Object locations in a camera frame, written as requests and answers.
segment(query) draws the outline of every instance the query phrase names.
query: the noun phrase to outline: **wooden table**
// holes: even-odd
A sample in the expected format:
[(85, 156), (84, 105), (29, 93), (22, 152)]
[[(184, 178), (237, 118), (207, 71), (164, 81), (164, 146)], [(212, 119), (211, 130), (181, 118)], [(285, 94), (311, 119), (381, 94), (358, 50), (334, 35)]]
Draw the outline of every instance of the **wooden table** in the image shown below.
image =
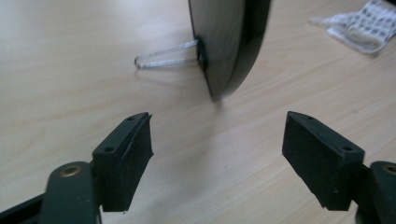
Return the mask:
[(137, 54), (192, 40), (187, 0), (2, 1), (0, 210), (148, 111), (155, 155), (130, 211), (104, 223), (354, 223), (356, 205), (321, 209), (281, 148), (292, 110), (365, 149), (366, 165), (396, 162), (395, 40), (371, 57), (307, 24), (364, 4), (274, 1), (249, 76), (214, 103), (197, 66), (134, 68)]

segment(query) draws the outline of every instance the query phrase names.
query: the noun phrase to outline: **wood grain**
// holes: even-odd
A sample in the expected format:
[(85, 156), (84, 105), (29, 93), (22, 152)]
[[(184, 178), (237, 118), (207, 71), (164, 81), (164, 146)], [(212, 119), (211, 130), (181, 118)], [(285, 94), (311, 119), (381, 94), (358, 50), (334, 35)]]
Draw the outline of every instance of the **wood grain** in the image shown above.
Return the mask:
[(281, 148), (293, 110), (365, 149), (366, 165), (396, 162), (395, 40), (370, 57), (307, 24), (364, 4), (274, 1), (250, 74), (214, 104), (199, 67), (134, 69), (192, 40), (188, 1), (2, 1), (0, 210), (148, 111), (154, 157), (130, 211), (104, 223), (354, 223), (356, 205), (322, 209)]

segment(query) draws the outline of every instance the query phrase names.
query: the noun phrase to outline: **screw hole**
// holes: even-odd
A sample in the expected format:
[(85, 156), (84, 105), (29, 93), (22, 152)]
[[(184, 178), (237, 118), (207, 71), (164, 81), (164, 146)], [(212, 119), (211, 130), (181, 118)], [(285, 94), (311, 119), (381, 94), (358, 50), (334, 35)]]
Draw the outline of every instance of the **screw hole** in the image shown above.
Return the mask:
[(69, 177), (78, 174), (80, 171), (81, 171), (81, 166), (72, 165), (62, 169), (60, 175), (62, 177)]
[(396, 167), (395, 166), (386, 165), (385, 170), (391, 174), (396, 175)]
[(343, 147), (344, 151), (353, 151), (352, 147)]
[(104, 149), (104, 152), (112, 152), (114, 150), (114, 147), (107, 147)]

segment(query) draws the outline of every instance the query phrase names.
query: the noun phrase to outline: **black disc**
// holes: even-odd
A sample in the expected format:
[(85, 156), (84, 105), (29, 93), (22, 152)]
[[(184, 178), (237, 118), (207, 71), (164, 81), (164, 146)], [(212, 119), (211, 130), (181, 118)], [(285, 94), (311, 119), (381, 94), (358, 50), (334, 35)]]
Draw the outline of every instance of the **black disc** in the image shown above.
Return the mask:
[(189, 0), (192, 29), (205, 47), (213, 100), (234, 92), (256, 61), (270, 0)]

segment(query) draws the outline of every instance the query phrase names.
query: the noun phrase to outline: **crumpled paper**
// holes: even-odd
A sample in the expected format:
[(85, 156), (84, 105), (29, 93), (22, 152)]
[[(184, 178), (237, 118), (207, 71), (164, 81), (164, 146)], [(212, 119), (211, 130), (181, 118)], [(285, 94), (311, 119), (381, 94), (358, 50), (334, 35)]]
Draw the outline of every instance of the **crumpled paper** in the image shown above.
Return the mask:
[(347, 46), (366, 54), (379, 52), (396, 34), (396, 7), (382, 0), (371, 0), (357, 12), (310, 22), (327, 28), (327, 33)]

